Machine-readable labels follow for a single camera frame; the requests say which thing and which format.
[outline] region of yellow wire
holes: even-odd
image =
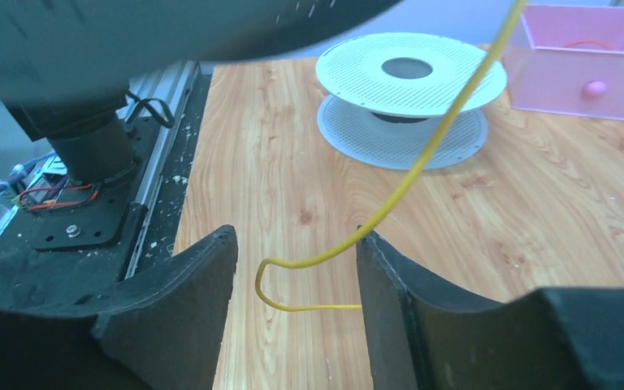
[[[413,185],[415,180],[420,176],[420,174],[424,171],[424,167],[429,163],[431,156],[436,152],[439,148],[439,145],[446,137],[446,133],[453,125],[453,121],[456,119],[462,107],[467,103],[467,100],[470,98],[470,95],[477,89],[477,86],[482,81],[482,79],[487,75],[489,69],[492,67],[494,62],[501,56],[501,51],[503,51],[505,45],[508,43],[510,39],[510,35],[513,33],[516,23],[518,22],[518,17],[522,14],[522,11],[525,9],[526,0],[516,0],[511,9],[509,10],[508,15],[506,16],[505,22],[501,26],[496,40],[489,48],[488,54],[482,60],[482,63],[479,64],[479,67],[474,72],[472,77],[467,81],[465,87],[463,87],[462,91],[456,97],[456,100],[453,101],[453,104],[446,111],[446,115],[439,123],[439,127],[436,128],[434,136],[429,140],[427,146],[425,146],[424,150],[420,154],[418,160],[415,164],[410,168],[408,173],[405,175],[405,178],[401,181],[401,183],[396,188],[396,191],[389,197],[386,203],[379,208],[376,214],[374,214],[364,225],[362,225],[353,235],[348,237],[342,243],[340,243],[335,248],[329,250],[326,253],[322,253],[318,256],[314,256],[305,261],[301,262],[290,262],[280,258],[267,258],[263,260],[259,264],[259,268],[257,269],[257,276],[254,281],[254,289],[257,293],[258,297],[264,301],[267,305],[282,311],[288,312],[298,312],[298,311],[308,311],[308,310],[358,310],[361,309],[361,305],[308,305],[308,306],[286,306],[281,305],[272,301],[267,295],[262,291],[262,276],[264,275],[265,268],[269,265],[275,265],[282,268],[287,268],[289,270],[299,270],[301,268],[309,268],[317,266],[327,260],[342,254],[344,251],[350,249],[352,246],[357,244],[362,238],[367,236],[370,232],[372,232],[379,223],[381,223],[384,218],[396,207],[396,204],[401,201],[403,196],[408,192],[410,186]]]

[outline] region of white spool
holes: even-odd
[[[386,169],[410,169],[465,83],[486,55],[453,39],[410,32],[366,35],[327,50],[316,66],[331,93],[319,108],[324,138],[341,153]],[[504,91],[500,63],[487,73],[426,169],[471,157],[487,139],[479,109]],[[391,121],[381,115],[393,117]]]

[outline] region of wood grain surface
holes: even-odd
[[[238,234],[217,389],[372,388],[361,312],[288,314],[254,294],[262,259],[304,259],[338,244],[403,176],[352,161],[322,138],[314,62],[214,73],[176,248],[222,224]],[[425,173],[378,232],[499,301],[541,285],[624,286],[624,122],[515,111],[506,96],[484,113],[481,151]],[[354,256],[302,271],[269,267],[264,289],[289,305],[359,303]]]

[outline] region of screw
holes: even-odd
[[[69,227],[66,227],[66,233],[71,238],[77,237],[80,235],[80,228],[77,227],[77,225],[71,225]]]

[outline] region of white wall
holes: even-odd
[[[512,0],[404,0],[374,20],[329,41],[280,58],[318,57],[327,48],[350,37],[369,33],[428,33],[479,44],[491,42]],[[532,4],[609,6],[613,0],[530,0]],[[202,63],[210,74],[214,63]]]

